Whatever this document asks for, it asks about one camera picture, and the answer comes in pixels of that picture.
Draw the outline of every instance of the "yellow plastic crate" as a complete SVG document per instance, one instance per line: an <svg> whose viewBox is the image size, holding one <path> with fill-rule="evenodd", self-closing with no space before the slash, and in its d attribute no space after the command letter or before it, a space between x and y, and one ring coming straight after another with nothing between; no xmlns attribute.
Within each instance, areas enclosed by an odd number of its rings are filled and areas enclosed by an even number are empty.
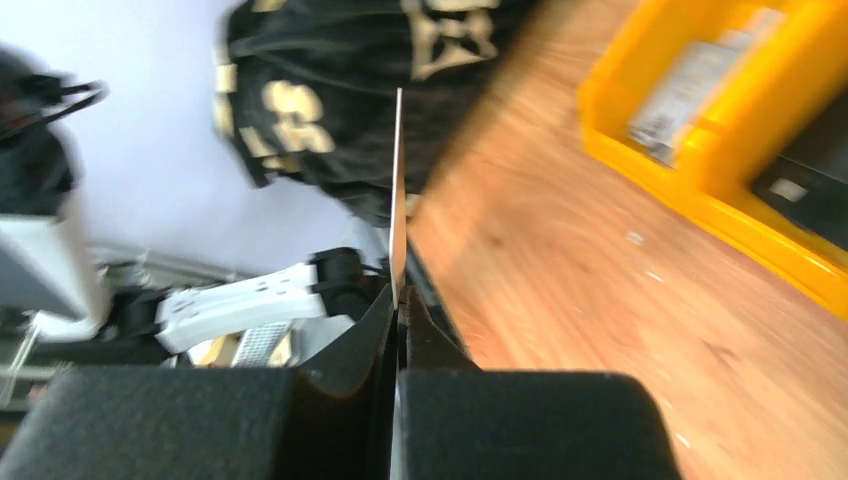
<svg viewBox="0 0 848 480"><path fill-rule="evenodd" d="M786 14L693 122L673 169L628 121L692 41L716 41L761 7ZM848 81L848 1L651 0L580 89L586 150L663 203L848 319L848 252L802 231L750 182Z"/></svg>

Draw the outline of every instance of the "wooden floor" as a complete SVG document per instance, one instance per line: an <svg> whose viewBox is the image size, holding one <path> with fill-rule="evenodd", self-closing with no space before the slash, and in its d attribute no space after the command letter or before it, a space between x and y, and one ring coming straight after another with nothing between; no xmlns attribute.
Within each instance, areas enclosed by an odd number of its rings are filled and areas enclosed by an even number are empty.
<svg viewBox="0 0 848 480"><path fill-rule="evenodd" d="M635 0L550 0L412 238L477 362L651 391L702 479L848 478L848 323L581 150L575 90Z"/></svg>

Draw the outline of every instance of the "black bag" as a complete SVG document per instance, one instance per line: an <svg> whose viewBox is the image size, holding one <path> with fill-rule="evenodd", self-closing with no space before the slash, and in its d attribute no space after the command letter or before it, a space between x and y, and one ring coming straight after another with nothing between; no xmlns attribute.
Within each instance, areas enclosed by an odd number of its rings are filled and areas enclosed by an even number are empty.
<svg viewBox="0 0 848 480"><path fill-rule="evenodd" d="M423 189L538 0L248 0L226 18L216 115L253 183L317 185L388 225L395 92Z"/></svg>

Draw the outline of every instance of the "white wall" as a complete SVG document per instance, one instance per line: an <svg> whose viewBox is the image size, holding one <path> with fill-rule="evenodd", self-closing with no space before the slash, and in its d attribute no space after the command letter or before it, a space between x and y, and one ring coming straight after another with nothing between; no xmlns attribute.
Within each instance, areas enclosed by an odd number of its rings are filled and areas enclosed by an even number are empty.
<svg viewBox="0 0 848 480"><path fill-rule="evenodd" d="M233 0L2 3L0 44L109 85L61 122L92 239L257 273L337 246L340 204L285 180L253 189L214 134L212 52Z"/></svg>

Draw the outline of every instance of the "white plastic part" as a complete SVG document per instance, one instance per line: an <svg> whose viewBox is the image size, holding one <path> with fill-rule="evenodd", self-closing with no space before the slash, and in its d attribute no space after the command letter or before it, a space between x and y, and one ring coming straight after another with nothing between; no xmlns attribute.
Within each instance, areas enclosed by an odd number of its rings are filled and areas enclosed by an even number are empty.
<svg viewBox="0 0 848 480"><path fill-rule="evenodd" d="M326 317L313 265L298 263L285 270L209 289L177 292L159 304L156 335L171 353L204 341L275 322Z"/></svg>
<svg viewBox="0 0 848 480"><path fill-rule="evenodd" d="M100 284L85 243L82 220L75 191L65 196L57 217L0 216L2 247L77 314L67 318L38 312L33 322L41 341L88 340L111 308L111 295Z"/></svg>

